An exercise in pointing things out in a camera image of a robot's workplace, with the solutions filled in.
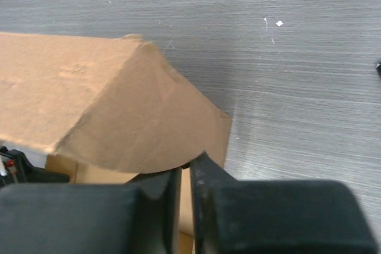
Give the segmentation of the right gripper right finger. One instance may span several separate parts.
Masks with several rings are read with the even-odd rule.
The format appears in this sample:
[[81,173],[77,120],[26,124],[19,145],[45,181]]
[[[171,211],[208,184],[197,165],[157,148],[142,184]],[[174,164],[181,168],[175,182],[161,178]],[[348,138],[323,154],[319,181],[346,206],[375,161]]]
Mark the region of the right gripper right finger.
[[196,253],[377,253],[336,180],[237,180],[206,153],[189,164]]

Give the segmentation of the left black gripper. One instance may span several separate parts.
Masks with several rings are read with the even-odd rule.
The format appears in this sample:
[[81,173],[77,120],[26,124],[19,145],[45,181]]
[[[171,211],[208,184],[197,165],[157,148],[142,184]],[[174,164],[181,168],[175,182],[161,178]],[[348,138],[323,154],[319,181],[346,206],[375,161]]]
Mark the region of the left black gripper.
[[70,176],[33,166],[19,150],[1,146],[1,187],[15,183],[68,183]]

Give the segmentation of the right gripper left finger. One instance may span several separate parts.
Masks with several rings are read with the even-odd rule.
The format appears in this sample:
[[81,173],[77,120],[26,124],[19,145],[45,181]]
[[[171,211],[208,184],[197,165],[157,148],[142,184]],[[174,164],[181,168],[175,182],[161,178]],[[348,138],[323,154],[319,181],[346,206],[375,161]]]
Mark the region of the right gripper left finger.
[[1,190],[2,253],[176,253],[181,170]]

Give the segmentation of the brown cardboard box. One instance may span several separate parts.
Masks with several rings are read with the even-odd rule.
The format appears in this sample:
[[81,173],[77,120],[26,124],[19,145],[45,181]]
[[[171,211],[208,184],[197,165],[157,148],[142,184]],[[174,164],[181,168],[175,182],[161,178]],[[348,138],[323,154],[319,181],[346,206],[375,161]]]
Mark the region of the brown cardboard box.
[[190,229],[190,175],[223,165],[232,120],[151,42],[1,33],[1,145],[46,158],[67,184],[124,184],[181,170],[179,230]]

